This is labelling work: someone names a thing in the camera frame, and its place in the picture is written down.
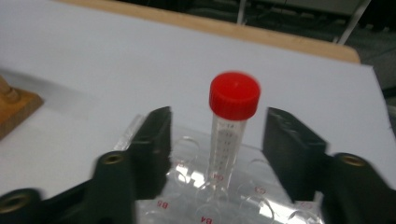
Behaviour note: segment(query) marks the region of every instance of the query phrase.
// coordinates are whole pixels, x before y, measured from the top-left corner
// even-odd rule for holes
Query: white surface
[[[396,146],[373,69],[48,1],[0,2],[0,73],[45,104],[0,142],[0,194],[47,196],[88,179],[138,114],[170,105],[209,133],[211,79],[237,69],[262,85],[244,142],[262,144],[268,106],[373,162],[396,186]]]

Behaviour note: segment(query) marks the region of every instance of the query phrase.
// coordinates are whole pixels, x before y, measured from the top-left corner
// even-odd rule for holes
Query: red cap
[[[249,119],[256,113],[259,98],[259,83],[241,72],[222,73],[210,85],[210,108],[224,119]]]

